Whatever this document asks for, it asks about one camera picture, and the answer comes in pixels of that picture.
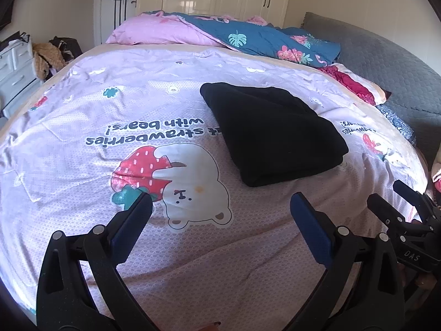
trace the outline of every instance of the white cartoon bear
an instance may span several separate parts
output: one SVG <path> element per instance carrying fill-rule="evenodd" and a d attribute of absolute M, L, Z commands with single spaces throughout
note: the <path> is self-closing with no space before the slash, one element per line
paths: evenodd
<path fill-rule="evenodd" d="M 232 220 L 228 192 L 218 180 L 213 157 L 205 149 L 175 143 L 157 147 L 154 155 L 167 156 L 173 166 L 153 172 L 153 178 L 171 181 L 162 194 L 170 227 L 183 230 L 189 222 L 222 226 Z"/>

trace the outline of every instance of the monstera leaf print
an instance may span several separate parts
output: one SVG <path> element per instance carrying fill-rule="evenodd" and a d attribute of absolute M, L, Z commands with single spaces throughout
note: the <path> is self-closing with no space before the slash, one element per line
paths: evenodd
<path fill-rule="evenodd" d="M 246 44 L 246 36 L 241 33 L 232 33 L 230 36 L 228 36 L 228 39 L 230 40 L 230 44 L 234 47 L 240 47 Z"/>

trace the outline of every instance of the dresser drawer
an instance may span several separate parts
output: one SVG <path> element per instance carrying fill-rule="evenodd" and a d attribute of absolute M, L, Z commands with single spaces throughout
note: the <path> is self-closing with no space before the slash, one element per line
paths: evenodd
<path fill-rule="evenodd" d="M 41 86 L 41 81 L 37 78 L 29 86 L 27 86 L 23 91 L 21 91 L 18 96 L 12 99 L 6 107 L 3 108 L 3 115 L 6 118 L 11 118 L 11 116 L 16 112 L 17 109 L 21 107 Z"/>
<path fill-rule="evenodd" d="M 14 64 L 12 62 L 12 51 L 9 50 L 0 55 L 0 81 L 5 79 L 13 70 Z"/>
<path fill-rule="evenodd" d="M 21 42 L 12 49 L 15 69 L 23 66 L 32 58 L 31 44 Z"/>
<path fill-rule="evenodd" d="M 15 70 L 8 78 L 0 81 L 0 98 L 1 105 L 5 106 L 13 99 L 23 88 L 35 79 L 35 73 L 32 68 L 32 61 Z"/>

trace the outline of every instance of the teal floral comforter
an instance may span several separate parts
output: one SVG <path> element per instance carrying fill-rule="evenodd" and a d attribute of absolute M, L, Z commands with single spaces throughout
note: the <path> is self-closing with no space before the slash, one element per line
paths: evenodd
<path fill-rule="evenodd" d="M 316 39 L 300 28 L 281 30 L 270 25 L 261 26 L 222 17 L 163 14 L 179 16 L 226 46 L 249 55 L 278 58 L 311 67 L 325 67 L 332 64 L 340 53 L 340 44 Z"/>

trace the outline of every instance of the white dresser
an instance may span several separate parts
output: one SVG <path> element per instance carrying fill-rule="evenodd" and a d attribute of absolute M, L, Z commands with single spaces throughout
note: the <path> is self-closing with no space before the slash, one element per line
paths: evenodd
<path fill-rule="evenodd" d="M 42 84 L 35 74 L 32 43 L 17 41 L 0 51 L 0 109 L 3 117 L 14 112 Z"/>

